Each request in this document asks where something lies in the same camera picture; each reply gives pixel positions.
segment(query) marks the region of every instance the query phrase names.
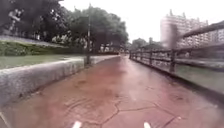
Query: wet pavement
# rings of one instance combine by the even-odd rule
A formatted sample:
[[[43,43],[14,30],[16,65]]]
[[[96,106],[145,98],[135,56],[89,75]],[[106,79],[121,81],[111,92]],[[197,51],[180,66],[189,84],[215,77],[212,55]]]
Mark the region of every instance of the wet pavement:
[[[49,85],[3,114],[12,128],[224,128],[218,105],[127,58]]]

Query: metal railing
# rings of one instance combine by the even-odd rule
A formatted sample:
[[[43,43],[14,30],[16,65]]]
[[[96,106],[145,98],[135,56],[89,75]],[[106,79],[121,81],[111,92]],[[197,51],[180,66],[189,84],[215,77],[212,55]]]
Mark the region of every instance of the metal railing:
[[[204,34],[210,31],[215,31],[215,30],[219,30],[223,28],[224,28],[224,21],[187,32],[183,35],[178,36],[178,38],[185,39],[187,37],[195,36],[198,34]],[[169,49],[150,49],[150,50],[147,49],[146,47],[141,47],[134,51],[130,51],[130,59],[140,61],[150,66],[154,66],[154,67],[166,70],[170,73],[175,72],[176,64],[223,72],[224,63],[202,62],[202,61],[195,60],[197,58],[195,59],[191,58],[192,54],[198,54],[198,53],[215,54],[215,52],[217,51],[224,52],[224,44],[213,44],[213,45],[189,47],[189,48],[175,48],[174,46]]]

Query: lamp post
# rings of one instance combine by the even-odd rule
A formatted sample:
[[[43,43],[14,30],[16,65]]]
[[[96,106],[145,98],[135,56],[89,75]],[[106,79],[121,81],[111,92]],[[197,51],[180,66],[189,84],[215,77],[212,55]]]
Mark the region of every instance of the lamp post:
[[[86,47],[86,65],[91,64],[90,60],[90,7],[91,4],[89,4],[89,14],[88,14],[88,37],[87,37],[87,47]]]

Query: red paved path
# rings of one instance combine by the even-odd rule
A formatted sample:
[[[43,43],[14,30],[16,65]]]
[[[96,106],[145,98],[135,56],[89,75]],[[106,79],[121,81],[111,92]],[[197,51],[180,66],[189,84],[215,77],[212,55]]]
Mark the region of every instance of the red paved path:
[[[13,128],[224,128],[217,105],[154,70],[115,58],[4,108]]]

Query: grass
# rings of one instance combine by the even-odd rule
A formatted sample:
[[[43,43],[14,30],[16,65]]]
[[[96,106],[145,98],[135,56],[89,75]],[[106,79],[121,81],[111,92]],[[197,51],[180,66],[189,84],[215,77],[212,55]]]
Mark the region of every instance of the grass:
[[[175,74],[204,87],[224,93],[224,73],[208,69],[177,65]]]
[[[0,56],[0,69],[20,67],[25,65],[40,64],[63,60],[75,55],[36,55],[36,56]]]

